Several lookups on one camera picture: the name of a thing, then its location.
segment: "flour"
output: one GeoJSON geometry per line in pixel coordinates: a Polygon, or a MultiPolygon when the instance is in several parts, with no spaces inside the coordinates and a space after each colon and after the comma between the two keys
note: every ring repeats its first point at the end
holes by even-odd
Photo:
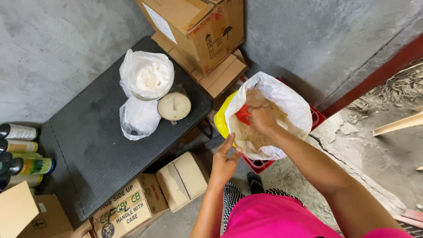
{"type": "Polygon", "coordinates": [[[137,87],[144,91],[158,91],[170,81],[169,68],[154,62],[143,68],[137,76],[137,87]]]}
{"type": "MultiPolygon", "coordinates": [[[[287,114],[282,112],[274,102],[266,99],[259,89],[247,90],[245,104],[253,107],[270,107],[276,117],[277,123],[283,128],[288,128],[287,114]]],[[[268,136],[262,135],[251,126],[239,123],[239,130],[241,131],[242,140],[250,141],[256,150],[263,146],[277,145],[268,136]]]]}

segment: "black mat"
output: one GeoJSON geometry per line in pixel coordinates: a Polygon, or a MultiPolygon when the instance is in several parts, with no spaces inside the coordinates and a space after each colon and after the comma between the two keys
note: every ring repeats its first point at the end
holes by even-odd
{"type": "MultiPolygon", "coordinates": [[[[132,49],[165,54],[149,36],[132,49]]],[[[171,91],[179,91],[178,84],[182,83],[192,102],[191,112],[177,125],[172,126],[170,121],[162,119],[156,131],[146,138],[130,141],[124,137],[119,119],[119,108],[128,99],[119,86],[119,67],[124,56],[46,123],[51,124],[64,159],[64,163],[58,163],[52,177],[61,176],[61,181],[72,181],[74,188],[67,183],[49,190],[46,188],[52,188],[52,184],[44,183],[43,189],[58,196],[74,227],[93,215],[115,192],[178,143],[210,112],[212,103],[206,92],[169,59],[176,71],[171,91]]]]}

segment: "red plastic crate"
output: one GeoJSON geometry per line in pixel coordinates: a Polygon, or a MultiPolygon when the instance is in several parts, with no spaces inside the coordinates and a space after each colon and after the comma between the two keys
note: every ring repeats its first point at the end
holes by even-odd
{"type": "MultiPolygon", "coordinates": [[[[322,122],[326,120],[326,117],[324,117],[319,111],[317,111],[312,105],[310,105],[311,110],[311,116],[313,118],[313,125],[311,126],[311,131],[316,129],[322,122]]],[[[248,166],[253,170],[256,174],[260,174],[265,169],[267,169],[273,162],[275,161],[253,161],[247,157],[245,157],[244,154],[241,154],[241,157],[244,159],[244,161],[248,164],[248,166]]]]}

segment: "white plastic bag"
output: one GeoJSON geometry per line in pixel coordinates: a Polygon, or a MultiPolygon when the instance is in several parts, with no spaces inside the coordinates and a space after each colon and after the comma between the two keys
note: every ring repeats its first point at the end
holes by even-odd
{"type": "Polygon", "coordinates": [[[144,102],[130,95],[120,108],[121,127],[124,136],[137,141],[151,135],[162,118],[157,111],[157,101],[144,102]]]}
{"type": "Polygon", "coordinates": [[[119,68],[121,74],[122,83],[125,84],[132,92],[146,98],[161,98],[170,89],[175,77],[175,71],[173,70],[173,63],[164,54],[149,53],[144,51],[133,52],[129,49],[126,52],[125,60],[119,68]],[[148,91],[141,90],[137,87],[137,78],[143,68],[151,66],[154,62],[161,63],[169,69],[169,82],[163,83],[159,86],[158,90],[148,91]]]}
{"type": "Polygon", "coordinates": [[[305,140],[310,133],[313,119],[309,104],[294,90],[276,78],[259,72],[248,79],[232,98],[225,110],[225,120],[229,133],[235,132],[235,144],[242,148],[242,153],[252,160],[279,160],[286,158],[286,154],[274,146],[254,148],[250,141],[244,141],[239,131],[240,122],[235,113],[241,109],[246,101],[247,89],[259,89],[263,96],[274,102],[278,108],[287,114],[288,131],[305,140]]]}

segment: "person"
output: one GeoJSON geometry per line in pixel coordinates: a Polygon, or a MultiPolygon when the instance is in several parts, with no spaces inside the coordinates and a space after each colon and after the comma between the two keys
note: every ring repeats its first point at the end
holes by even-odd
{"type": "MultiPolygon", "coordinates": [[[[251,127],[270,137],[326,199],[342,233],[347,238],[409,238],[385,208],[336,162],[276,123],[268,107],[249,107],[251,127]]],[[[228,158],[235,140],[230,134],[213,156],[213,165],[203,203],[191,238],[220,236],[225,204],[223,238],[339,238],[333,229],[315,217],[295,197],[280,189],[264,191],[261,180],[249,174],[252,195],[244,196],[229,180],[235,173],[240,148],[228,158]]]]}

